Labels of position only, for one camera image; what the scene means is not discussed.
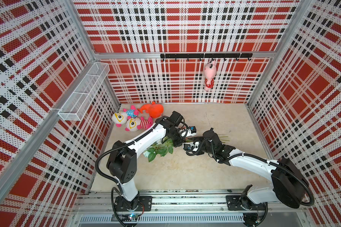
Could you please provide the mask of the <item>artificial flower bouquet green stems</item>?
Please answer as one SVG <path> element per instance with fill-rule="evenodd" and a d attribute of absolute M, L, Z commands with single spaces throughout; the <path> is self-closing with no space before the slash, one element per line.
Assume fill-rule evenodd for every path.
<path fill-rule="evenodd" d="M 143 155 L 148 159 L 148 162 L 152 162 L 157 155 L 164 157 L 168 153 L 173 154 L 174 151 L 174 146 L 173 146 L 173 141 L 169 139 L 168 137 L 165 137 L 166 140 L 164 143 L 162 142 L 156 142 L 153 145 L 151 145 L 147 150 L 143 152 Z M 230 141 L 229 136 L 226 134 L 221 134 L 220 139 L 222 142 Z M 203 140 L 202 137 L 195 137 L 195 139 L 189 137 L 185 140 L 186 143 L 201 143 Z"/>

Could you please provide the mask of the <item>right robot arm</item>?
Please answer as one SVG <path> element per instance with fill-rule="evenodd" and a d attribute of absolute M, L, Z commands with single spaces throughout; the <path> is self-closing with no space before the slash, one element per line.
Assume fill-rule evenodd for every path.
<path fill-rule="evenodd" d="M 243 168 L 268 180 L 266 185 L 250 184 L 245 187 L 239 197 L 239 203 L 245 210 L 269 202 L 281 202 L 293 209 L 301 205 L 311 207 L 315 203 L 307 180 L 290 159 L 270 160 L 245 153 L 223 144 L 213 129 L 201 137 L 190 138 L 183 144 L 183 149 L 188 156 L 209 154 L 219 164 Z"/>

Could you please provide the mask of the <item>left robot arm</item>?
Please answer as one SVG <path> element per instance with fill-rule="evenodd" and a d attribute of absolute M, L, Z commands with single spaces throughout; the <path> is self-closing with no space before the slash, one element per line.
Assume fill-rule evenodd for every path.
<path fill-rule="evenodd" d="M 195 126 L 188 126 L 184 117 L 174 111 L 170 117 L 157 119 L 150 128 L 126 142 L 117 141 L 112 149 L 101 154 L 95 162 L 98 175 L 113 181 L 119 190 L 120 202 L 134 211 L 141 205 L 140 193 L 135 186 L 137 159 L 153 144 L 162 139 L 172 140 L 173 147 L 181 146 L 187 137 L 195 136 Z"/>

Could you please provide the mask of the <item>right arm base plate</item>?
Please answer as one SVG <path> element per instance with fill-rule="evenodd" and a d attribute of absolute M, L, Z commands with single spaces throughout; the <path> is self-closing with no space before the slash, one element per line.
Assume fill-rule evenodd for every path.
<path fill-rule="evenodd" d="M 264 211 L 263 203 L 255 204 L 247 197 L 241 198 L 239 195 L 226 196 L 226 205 L 229 211 Z"/>

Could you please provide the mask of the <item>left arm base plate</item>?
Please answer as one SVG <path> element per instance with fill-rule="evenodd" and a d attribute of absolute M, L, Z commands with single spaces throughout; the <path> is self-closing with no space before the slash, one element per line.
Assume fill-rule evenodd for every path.
<path fill-rule="evenodd" d="M 114 207 L 116 211 L 150 211 L 152 201 L 152 196 L 137 196 L 132 201 L 127 201 L 122 196 L 118 196 Z"/>

